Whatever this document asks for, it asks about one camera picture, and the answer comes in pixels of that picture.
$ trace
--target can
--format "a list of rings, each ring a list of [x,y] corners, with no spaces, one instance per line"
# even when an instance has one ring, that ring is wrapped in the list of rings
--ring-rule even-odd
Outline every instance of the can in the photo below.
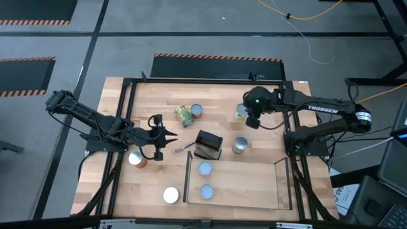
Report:
[[[212,164],[209,162],[201,162],[198,167],[198,172],[202,176],[209,176],[213,170]]]
[[[204,109],[202,108],[202,106],[200,104],[194,104],[191,106],[191,115],[194,118],[202,117],[203,111],[204,111]]]
[[[214,194],[215,194],[215,190],[214,187],[212,187],[212,185],[210,184],[204,184],[201,186],[201,188],[199,189],[199,194],[201,195],[201,197],[203,199],[209,200],[211,199]]]
[[[236,107],[235,119],[240,121],[244,120],[247,117],[246,107],[243,104],[239,104]]]
[[[181,122],[184,128],[191,126],[194,123],[194,119],[191,114],[186,110],[185,106],[180,106],[174,111],[177,119]]]
[[[179,192],[174,187],[168,187],[163,192],[163,199],[168,204],[174,204],[179,200]]]
[[[236,154],[242,154],[249,147],[249,140],[245,137],[237,137],[235,144],[232,146],[232,151]]]
[[[138,169],[142,169],[147,165],[147,159],[145,159],[138,150],[134,150],[129,154],[128,162],[135,165]]]

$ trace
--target gray floor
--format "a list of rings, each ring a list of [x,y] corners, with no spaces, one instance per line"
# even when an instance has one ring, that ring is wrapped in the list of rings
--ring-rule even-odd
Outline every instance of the gray floor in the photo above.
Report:
[[[79,0],[71,25],[0,26],[0,31],[93,31],[103,0]],[[320,12],[332,2],[318,0],[275,0],[283,11],[299,17]],[[395,31],[407,32],[395,7],[381,1]],[[310,21],[291,21],[303,32],[383,32],[385,27],[369,3],[341,3],[323,17]],[[110,0],[104,32],[213,32],[266,31],[294,32],[280,16],[255,0]],[[288,80],[305,80],[315,96],[347,99],[344,79],[380,77],[401,63],[394,43],[387,38],[309,38],[312,55],[303,38],[254,37],[115,37],[99,38],[79,100],[96,108],[107,76],[139,77],[150,73],[155,53],[199,53],[270,57],[284,60]],[[0,38],[0,58],[56,56],[49,89],[44,96],[0,99],[0,139],[25,147],[23,154],[0,153],[0,221],[29,219],[61,126],[45,112],[45,100],[53,90],[74,90],[90,38]],[[387,87],[361,87],[359,98],[388,90]],[[391,126],[398,105],[407,90],[364,103],[373,114],[373,130]],[[321,115],[324,121],[329,115]],[[88,131],[74,121],[74,127]],[[389,131],[370,135],[383,137]],[[342,143],[336,156],[372,142]],[[45,218],[68,216],[77,185],[78,164],[85,141],[70,131],[57,177],[45,209]],[[378,163],[384,145],[334,162],[340,172]]]

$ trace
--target hazard tape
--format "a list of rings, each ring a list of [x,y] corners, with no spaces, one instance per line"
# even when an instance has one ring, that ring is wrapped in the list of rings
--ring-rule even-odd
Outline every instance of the hazard tape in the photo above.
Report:
[[[69,25],[68,20],[0,20],[0,25]]]
[[[30,58],[8,58],[0,59],[0,61],[30,61],[30,60],[57,60],[56,57],[30,57]]]
[[[46,90],[22,90],[1,92],[0,97],[44,95]]]
[[[229,56],[215,56],[215,55],[187,55],[187,54],[168,54],[168,53],[156,53],[154,55],[154,57],[186,57],[186,58],[203,58],[203,59],[259,60],[259,61],[282,62],[282,60],[280,60],[280,59],[272,59],[272,58],[229,57]]]

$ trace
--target wooden tabletop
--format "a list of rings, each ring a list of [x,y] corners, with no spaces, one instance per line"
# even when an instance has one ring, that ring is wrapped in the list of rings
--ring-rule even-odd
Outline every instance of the wooden tabletop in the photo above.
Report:
[[[104,115],[115,115],[119,101],[123,78],[106,78],[100,97],[98,112]],[[294,89],[310,95],[308,83],[294,81]],[[162,149],[164,160],[148,161],[143,169],[130,165],[128,154],[137,149],[130,146],[125,153],[121,175],[116,195],[113,216],[116,218],[160,218],[160,219],[223,219],[251,221],[297,221],[298,210],[291,167],[289,167],[290,190],[293,209],[264,209],[255,207],[236,207],[224,205],[192,204],[181,200],[176,204],[166,204],[163,201],[163,191],[169,186],[176,187],[181,196],[184,195],[184,178],[186,172],[185,150],[173,154],[172,150],[197,137],[199,130],[205,130],[223,137],[222,155],[220,160],[230,162],[251,162],[273,164],[286,157],[282,133],[284,126],[276,130],[254,130],[246,127],[243,121],[234,119],[236,105],[242,102],[242,95],[255,85],[217,85],[217,84],[177,84],[177,83],[138,83],[136,87],[131,121],[135,126],[149,129],[147,119],[151,115],[161,113],[163,124],[171,132],[177,133],[178,141],[172,142]],[[264,86],[273,90],[276,86]],[[129,97],[128,90],[124,108]],[[174,116],[176,107],[185,105],[188,109],[194,103],[203,106],[203,116],[193,126],[183,128]],[[299,112],[301,125],[316,125],[315,113]],[[282,113],[261,116],[261,123],[273,127],[283,121]],[[234,139],[244,135],[249,139],[249,149],[242,155],[236,155],[231,150]],[[143,147],[143,151],[151,156],[153,146]],[[106,152],[97,152],[83,164],[81,177],[72,205],[72,213],[82,210],[100,186],[106,161]],[[338,217],[333,196],[328,168],[318,157],[307,157],[312,188],[322,204],[335,217]],[[107,212],[110,188],[105,195],[102,212]],[[306,217],[310,218],[306,193],[302,190]]]

